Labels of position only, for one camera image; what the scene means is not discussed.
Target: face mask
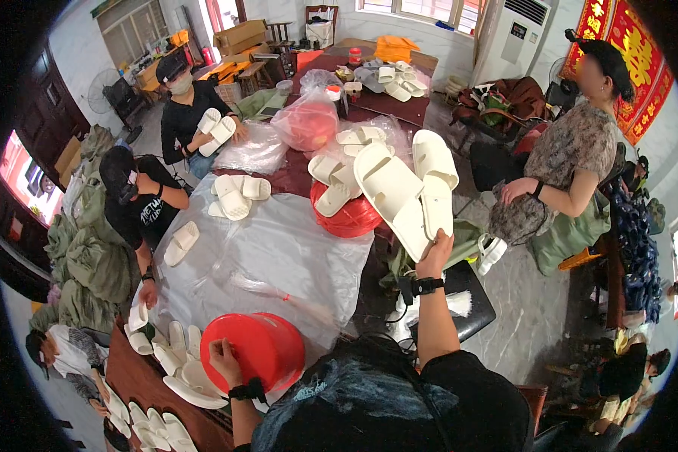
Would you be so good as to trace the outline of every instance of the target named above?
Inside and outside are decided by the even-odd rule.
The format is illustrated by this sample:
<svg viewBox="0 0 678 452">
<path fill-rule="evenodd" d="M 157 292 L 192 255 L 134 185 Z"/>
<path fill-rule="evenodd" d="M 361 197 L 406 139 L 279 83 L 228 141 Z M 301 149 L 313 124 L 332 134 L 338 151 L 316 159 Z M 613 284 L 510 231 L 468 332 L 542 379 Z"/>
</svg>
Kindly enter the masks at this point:
<svg viewBox="0 0 678 452">
<path fill-rule="evenodd" d="M 171 85 L 171 92 L 173 94 L 181 95 L 181 94 L 186 94 L 188 90 L 191 88 L 191 84 L 194 81 L 193 75 L 191 75 L 190 72 L 187 72 L 186 74 L 181 75 L 181 77 L 177 78 L 173 84 Z"/>
</svg>

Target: red bucket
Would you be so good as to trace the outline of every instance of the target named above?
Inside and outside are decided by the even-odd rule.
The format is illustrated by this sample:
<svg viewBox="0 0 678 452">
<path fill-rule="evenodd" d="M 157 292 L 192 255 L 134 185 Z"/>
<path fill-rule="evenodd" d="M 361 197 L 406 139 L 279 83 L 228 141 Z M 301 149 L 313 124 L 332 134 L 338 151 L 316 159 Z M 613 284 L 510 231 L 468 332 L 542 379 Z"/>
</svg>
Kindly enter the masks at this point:
<svg viewBox="0 0 678 452">
<path fill-rule="evenodd" d="M 208 378 L 225 393 L 228 383 L 211 366 L 208 348 L 223 338 L 234 346 L 244 384 L 259 377 L 264 392 L 286 389 L 304 371 L 304 342 L 294 325 L 268 312 L 222 315 L 201 336 L 201 363 Z"/>
</svg>

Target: clothes pile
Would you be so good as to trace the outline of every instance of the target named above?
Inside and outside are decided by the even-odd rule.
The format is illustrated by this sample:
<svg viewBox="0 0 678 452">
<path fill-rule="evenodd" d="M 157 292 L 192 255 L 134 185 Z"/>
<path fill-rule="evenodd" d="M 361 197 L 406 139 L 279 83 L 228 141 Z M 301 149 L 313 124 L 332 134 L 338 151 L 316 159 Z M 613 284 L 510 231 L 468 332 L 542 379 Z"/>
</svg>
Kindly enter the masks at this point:
<svg viewBox="0 0 678 452">
<path fill-rule="evenodd" d="M 45 252 L 60 299 L 35 313 L 33 329 L 45 331 L 59 323 L 110 334 L 121 305 L 128 306 L 138 285 L 135 253 L 103 214 L 105 187 L 98 168 L 115 143 L 110 131 L 98 125 L 81 143 L 83 160 L 66 187 L 61 213 L 47 232 Z"/>
<path fill-rule="evenodd" d="M 650 214 L 642 197 L 631 199 L 623 191 L 620 178 L 611 184 L 611 190 L 620 257 L 625 267 L 625 311 L 645 310 L 645 321 L 658 323 L 663 290 L 658 273 L 658 247 L 650 238 Z"/>
</svg>

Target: red twine spool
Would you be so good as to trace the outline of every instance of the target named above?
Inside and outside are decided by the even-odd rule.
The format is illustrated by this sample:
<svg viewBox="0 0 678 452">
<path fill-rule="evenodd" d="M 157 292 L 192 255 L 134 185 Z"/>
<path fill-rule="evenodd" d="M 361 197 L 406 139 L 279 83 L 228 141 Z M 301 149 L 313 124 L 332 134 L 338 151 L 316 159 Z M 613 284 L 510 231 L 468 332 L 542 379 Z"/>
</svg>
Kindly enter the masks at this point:
<svg viewBox="0 0 678 452">
<path fill-rule="evenodd" d="M 309 193 L 309 199 L 312 201 L 312 208 L 316 215 L 316 222 L 322 228 L 336 237 L 351 239 L 362 236 L 382 224 L 382 217 L 363 195 L 344 204 L 333 217 L 327 218 L 321 213 L 316 212 L 316 201 L 328 188 L 328 186 L 321 182 L 315 181 Z"/>
</svg>

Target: orange bag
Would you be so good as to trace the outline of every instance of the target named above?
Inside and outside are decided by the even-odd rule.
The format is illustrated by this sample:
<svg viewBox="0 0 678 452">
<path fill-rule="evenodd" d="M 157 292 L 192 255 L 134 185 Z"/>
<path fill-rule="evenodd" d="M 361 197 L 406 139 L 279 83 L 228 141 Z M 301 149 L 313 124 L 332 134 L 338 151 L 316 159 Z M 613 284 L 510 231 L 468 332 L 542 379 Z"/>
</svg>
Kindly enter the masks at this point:
<svg viewBox="0 0 678 452">
<path fill-rule="evenodd" d="M 377 50 L 374 56 L 382 61 L 396 63 L 397 61 L 412 61 L 411 51 L 419 51 L 419 47 L 407 38 L 384 35 L 377 39 Z"/>
</svg>

